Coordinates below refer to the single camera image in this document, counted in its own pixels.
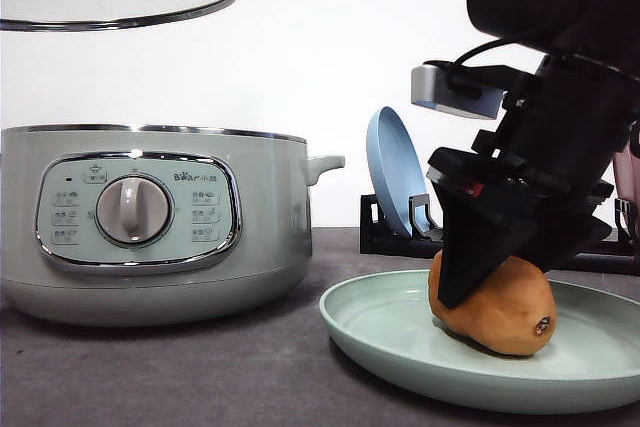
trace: pink object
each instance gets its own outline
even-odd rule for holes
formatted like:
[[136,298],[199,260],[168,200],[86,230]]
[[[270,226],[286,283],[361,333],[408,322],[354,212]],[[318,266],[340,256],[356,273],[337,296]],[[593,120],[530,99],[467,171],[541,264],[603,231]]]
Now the pink object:
[[[633,129],[632,135],[638,135]],[[640,159],[631,152],[630,144],[613,157],[613,173],[616,179],[618,198],[640,205]],[[640,232],[640,218],[636,222],[636,232]]]

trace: pot handle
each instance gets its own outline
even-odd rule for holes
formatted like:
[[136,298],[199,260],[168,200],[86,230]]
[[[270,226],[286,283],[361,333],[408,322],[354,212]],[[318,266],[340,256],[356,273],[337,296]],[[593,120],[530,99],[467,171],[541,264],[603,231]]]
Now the pot handle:
[[311,187],[318,183],[318,178],[328,170],[341,169],[345,165],[341,155],[327,155],[324,157],[311,157],[307,159],[305,177],[307,185]]

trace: cable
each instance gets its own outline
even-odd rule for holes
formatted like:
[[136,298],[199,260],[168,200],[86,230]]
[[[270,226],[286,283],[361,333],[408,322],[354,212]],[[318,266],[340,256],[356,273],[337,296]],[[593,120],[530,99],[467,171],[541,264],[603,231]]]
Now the cable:
[[453,87],[453,90],[456,90],[456,86],[453,83],[453,74],[455,71],[462,66],[467,60],[472,57],[475,57],[478,54],[486,52],[488,50],[495,49],[497,47],[502,47],[505,45],[516,44],[523,42],[524,40],[530,39],[532,37],[536,37],[545,33],[550,28],[554,27],[558,22],[563,20],[565,17],[565,21],[569,21],[576,14],[576,11],[579,8],[579,2],[572,2],[572,0],[567,0],[563,2],[561,6],[557,9],[557,11],[549,17],[545,22],[537,27],[525,30],[523,32],[519,32],[517,34],[513,34],[507,37],[503,37],[502,39],[492,40],[491,42],[487,42],[486,44],[482,44],[478,47],[471,49],[465,54],[458,57],[458,59],[453,62],[449,68],[447,69],[446,80],[449,87]]

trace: button icon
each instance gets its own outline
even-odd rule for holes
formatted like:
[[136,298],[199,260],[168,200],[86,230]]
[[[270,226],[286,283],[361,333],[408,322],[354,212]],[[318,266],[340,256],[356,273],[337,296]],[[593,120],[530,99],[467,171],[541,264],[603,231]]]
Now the button icon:
[[194,224],[215,224],[220,222],[220,213],[213,208],[191,211],[192,223]]
[[61,191],[53,195],[53,205],[55,207],[77,207],[80,205],[78,192]]
[[193,193],[192,205],[220,205],[220,196],[210,190]]
[[54,245],[78,245],[78,230],[56,230],[51,234],[51,243]]
[[82,175],[85,184],[105,184],[107,182],[106,172],[85,172]]
[[75,209],[57,210],[51,214],[51,225],[54,226],[77,226],[78,211]]
[[211,227],[191,229],[191,242],[215,242],[219,239],[220,233]]

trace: brand logo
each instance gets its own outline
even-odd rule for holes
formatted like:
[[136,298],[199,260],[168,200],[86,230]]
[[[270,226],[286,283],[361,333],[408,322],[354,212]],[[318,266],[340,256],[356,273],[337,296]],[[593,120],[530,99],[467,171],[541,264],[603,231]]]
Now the brand logo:
[[173,174],[173,180],[176,182],[217,182],[217,175],[194,175],[189,172],[180,172]]

